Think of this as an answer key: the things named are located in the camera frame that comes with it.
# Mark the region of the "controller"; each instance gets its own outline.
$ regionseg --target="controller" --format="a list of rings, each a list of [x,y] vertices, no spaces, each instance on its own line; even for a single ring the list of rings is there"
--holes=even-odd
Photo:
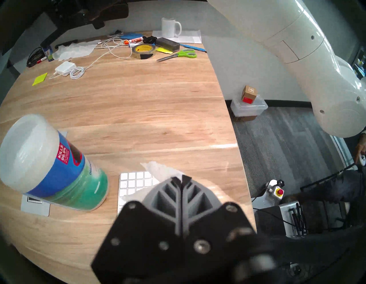
[[[359,163],[360,163],[362,166],[365,166],[365,165],[366,165],[366,158],[365,158],[365,156],[363,156],[363,155],[361,155],[361,154],[359,154],[359,155],[358,155],[358,161],[359,161]]]

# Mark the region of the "white power adapter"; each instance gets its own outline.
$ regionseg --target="white power adapter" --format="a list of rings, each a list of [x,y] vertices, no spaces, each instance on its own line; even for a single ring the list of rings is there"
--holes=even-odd
[[[76,67],[75,63],[71,63],[69,61],[63,62],[61,65],[59,65],[55,71],[57,74],[60,74],[62,76],[67,76],[72,69]]]

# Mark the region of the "blue pen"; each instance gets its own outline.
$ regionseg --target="blue pen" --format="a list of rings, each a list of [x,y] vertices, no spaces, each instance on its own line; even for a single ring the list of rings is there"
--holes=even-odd
[[[205,51],[203,48],[191,46],[191,45],[188,45],[188,44],[180,44],[180,45],[183,46],[183,47],[186,47],[186,48],[192,48],[192,49],[203,51],[203,52],[207,53],[207,51]]]

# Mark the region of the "roll of tape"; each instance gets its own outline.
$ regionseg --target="roll of tape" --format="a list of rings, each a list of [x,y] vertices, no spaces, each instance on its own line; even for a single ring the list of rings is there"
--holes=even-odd
[[[132,47],[132,56],[137,59],[147,59],[154,55],[155,46],[143,43]]]

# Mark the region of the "person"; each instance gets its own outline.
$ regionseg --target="person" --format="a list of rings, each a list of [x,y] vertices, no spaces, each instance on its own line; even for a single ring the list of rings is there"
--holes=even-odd
[[[366,131],[361,132],[355,148],[354,162],[357,164],[359,154],[366,154]],[[282,203],[298,201],[303,204],[309,200],[328,201],[330,203],[353,202],[365,196],[366,191],[365,167],[358,165],[358,170],[345,170],[312,189],[284,196]]]

